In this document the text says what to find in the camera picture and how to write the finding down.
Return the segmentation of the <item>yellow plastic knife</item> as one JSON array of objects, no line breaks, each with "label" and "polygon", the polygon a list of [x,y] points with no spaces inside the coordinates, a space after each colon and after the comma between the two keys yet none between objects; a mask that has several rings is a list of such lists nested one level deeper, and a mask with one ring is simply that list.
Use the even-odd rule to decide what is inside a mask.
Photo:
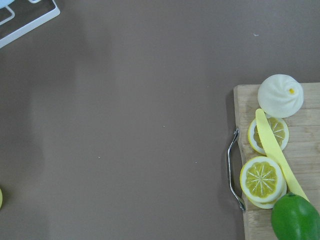
[{"label": "yellow plastic knife", "polygon": [[303,197],[309,202],[310,200],[308,199],[307,195],[296,179],[293,171],[291,170],[283,154],[283,151],[281,150],[281,147],[278,144],[276,137],[274,136],[273,131],[268,123],[266,114],[261,108],[258,108],[255,111],[255,120],[259,139],[266,156],[274,160],[279,165],[289,190],[292,193]]}]

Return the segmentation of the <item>top stacked lemon slice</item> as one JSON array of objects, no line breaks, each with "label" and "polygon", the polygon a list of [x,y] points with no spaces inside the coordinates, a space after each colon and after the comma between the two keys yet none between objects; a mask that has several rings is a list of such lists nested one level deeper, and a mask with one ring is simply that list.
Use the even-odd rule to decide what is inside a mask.
[{"label": "top stacked lemon slice", "polygon": [[240,171],[239,180],[247,198],[262,204],[275,201],[285,184],[279,165],[265,156],[257,156],[246,162]]}]

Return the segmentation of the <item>stacked lemon slice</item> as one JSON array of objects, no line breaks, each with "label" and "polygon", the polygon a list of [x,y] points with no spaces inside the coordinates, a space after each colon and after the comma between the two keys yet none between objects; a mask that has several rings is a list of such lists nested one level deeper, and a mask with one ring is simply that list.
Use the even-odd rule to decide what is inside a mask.
[{"label": "stacked lemon slice", "polygon": [[282,192],[280,193],[280,195],[278,196],[278,198],[276,198],[275,200],[271,201],[271,202],[257,202],[257,201],[254,201],[250,198],[247,198],[253,205],[255,205],[256,207],[258,208],[261,208],[261,209],[272,209],[274,207],[274,205],[276,204],[276,202],[281,198],[283,197],[285,194],[287,193],[287,185],[285,185],[282,189]]},{"label": "stacked lemon slice", "polygon": [[279,165],[265,156],[257,156],[246,162],[240,171],[239,180],[247,198],[262,204],[275,201],[285,184]]}]

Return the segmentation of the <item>upper lemon slice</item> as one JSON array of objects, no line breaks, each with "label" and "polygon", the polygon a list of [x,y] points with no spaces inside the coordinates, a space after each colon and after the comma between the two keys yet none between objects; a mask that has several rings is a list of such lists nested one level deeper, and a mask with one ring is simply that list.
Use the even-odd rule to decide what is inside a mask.
[{"label": "upper lemon slice", "polygon": [[[288,144],[289,136],[290,136],[287,123],[282,118],[271,117],[268,114],[266,115],[266,118],[273,132],[273,135],[280,146],[280,149],[284,150]],[[248,131],[247,131],[247,139],[250,146],[256,152],[258,152],[261,155],[266,154],[259,137],[256,119],[253,119],[253,121],[249,125]]]}]

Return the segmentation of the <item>white steamed bun toy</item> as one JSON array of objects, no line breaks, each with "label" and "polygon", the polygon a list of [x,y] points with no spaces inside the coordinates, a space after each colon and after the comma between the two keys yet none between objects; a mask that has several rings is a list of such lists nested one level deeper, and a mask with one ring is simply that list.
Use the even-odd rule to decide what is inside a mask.
[{"label": "white steamed bun toy", "polygon": [[257,92],[260,108],[275,118],[288,118],[297,113],[304,103],[302,85],[286,74],[266,78]]}]

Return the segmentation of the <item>bottom stacked lemon slice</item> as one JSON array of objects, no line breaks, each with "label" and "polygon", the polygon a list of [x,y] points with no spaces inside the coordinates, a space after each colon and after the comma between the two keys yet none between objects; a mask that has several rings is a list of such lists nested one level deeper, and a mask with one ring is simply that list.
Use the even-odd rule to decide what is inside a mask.
[{"label": "bottom stacked lemon slice", "polygon": [[274,205],[276,204],[276,202],[281,198],[283,197],[285,194],[287,193],[287,185],[285,185],[282,189],[282,192],[280,193],[280,195],[278,196],[278,198],[276,198],[275,200],[271,201],[271,202],[257,202],[257,201],[254,201],[250,198],[247,198],[253,205],[255,205],[256,207],[258,208],[261,208],[261,209],[272,209],[274,207]]}]

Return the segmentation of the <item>green lime toy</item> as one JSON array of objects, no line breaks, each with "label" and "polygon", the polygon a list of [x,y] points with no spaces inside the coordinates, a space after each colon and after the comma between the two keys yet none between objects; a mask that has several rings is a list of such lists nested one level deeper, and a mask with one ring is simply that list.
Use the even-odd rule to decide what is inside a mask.
[{"label": "green lime toy", "polygon": [[318,240],[320,214],[305,198],[294,193],[281,197],[273,206],[271,225],[278,240]]}]

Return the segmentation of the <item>yellow plastic cup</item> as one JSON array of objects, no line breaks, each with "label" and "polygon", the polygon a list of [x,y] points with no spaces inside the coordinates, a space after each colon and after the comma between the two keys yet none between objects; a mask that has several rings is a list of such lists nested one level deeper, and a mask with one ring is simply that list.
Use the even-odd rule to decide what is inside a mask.
[{"label": "yellow plastic cup", "polygon": [[3,204],[3,192],[0,189],[0,208],[2,207],[2,204]]}]

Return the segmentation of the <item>light blue cup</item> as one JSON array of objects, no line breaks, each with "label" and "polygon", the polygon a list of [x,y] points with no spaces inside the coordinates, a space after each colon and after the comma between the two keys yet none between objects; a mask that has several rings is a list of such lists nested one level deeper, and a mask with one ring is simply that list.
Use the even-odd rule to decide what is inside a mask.
[{"label": "light blue cup", "polygon": [[9,6],[14,0],[0,0],[0,9]]}]

